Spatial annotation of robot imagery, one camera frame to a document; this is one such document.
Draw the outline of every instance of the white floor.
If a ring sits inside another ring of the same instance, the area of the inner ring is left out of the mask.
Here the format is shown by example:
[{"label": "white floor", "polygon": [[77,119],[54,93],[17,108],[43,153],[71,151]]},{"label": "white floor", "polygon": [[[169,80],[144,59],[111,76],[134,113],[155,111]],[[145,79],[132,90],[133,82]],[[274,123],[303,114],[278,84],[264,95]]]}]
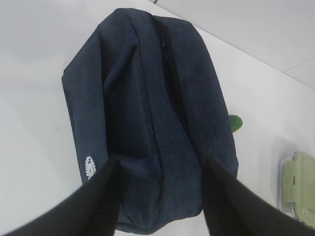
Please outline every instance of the white floor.
[{"label": "white floor", "polygon": [[156,4],[315,89],[315,1],[158,0]]},{"label": "white floor", "polygon": [[[0,2],[0,234],[80,186],[61,76],[97,24],[119,7],[175,17],[147,0]],[[275,206],[278,161],[298,150],[315,155],[315,90],[198,31],[229,112],[244,120],[234,136],[238,179]],[[207,228],[200,215],[154,235],[205,236]]]}]

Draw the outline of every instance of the printed logo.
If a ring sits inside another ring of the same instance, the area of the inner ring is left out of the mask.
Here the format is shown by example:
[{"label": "printed logo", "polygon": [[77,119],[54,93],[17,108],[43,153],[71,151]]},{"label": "printed logo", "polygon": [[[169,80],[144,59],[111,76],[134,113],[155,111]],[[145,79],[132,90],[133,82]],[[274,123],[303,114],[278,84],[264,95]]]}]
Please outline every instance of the printed logo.
[{"label": "printed logo", "polygon": [[85,160],[85,173],[87,174],[88,179],[90,179],[96,172],[96,167],[93,159],[88,156]]}]

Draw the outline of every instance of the green object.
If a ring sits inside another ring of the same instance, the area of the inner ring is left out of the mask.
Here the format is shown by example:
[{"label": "green object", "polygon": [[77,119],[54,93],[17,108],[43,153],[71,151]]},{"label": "green object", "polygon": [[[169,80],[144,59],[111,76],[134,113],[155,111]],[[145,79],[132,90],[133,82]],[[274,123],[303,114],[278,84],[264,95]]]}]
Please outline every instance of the green object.
[{"label": "green object", "polygon": [[293,203],[296,217],[315,228],[315,158],[297,152],[283,172],[284,201]]},{"label": "green object", "polygon": [[239,116],[229,115],[232,132],[235,133],[243,126],[243,121]]}]

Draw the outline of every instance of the fabric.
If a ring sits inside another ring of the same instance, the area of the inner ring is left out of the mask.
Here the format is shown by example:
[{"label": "fabric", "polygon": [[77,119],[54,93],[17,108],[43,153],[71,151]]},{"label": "fabric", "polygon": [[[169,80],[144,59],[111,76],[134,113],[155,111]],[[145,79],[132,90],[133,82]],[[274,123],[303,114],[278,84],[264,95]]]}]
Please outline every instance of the fabric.
[{"label": "fabric", "polygon": [[238,161],[220,85],[206,46],[186,21],[118,9],[63,75],[82,181],[122,165],[117,229],[148,235],[202,211],[201,164]]}]

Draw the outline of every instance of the backpack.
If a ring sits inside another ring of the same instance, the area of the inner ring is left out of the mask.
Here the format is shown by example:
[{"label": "backpack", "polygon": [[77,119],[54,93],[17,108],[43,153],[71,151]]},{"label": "backpack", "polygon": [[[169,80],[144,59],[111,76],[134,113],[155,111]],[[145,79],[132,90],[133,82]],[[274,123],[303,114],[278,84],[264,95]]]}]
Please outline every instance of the backpack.
[{"label": "backpack", "polygon": [[202,209],[212,236],[314,235],[236,180],[220,84],[191,23],[117,9],[62,82],[83,186],[8,236],[149,235]]},{"label": "backpack", "polygon": [[65,69],[83,183],[122,166],[117,229],[148,235],[202,210],[201,166],[238,161],[220,85],[191,23],[117,9]]}]

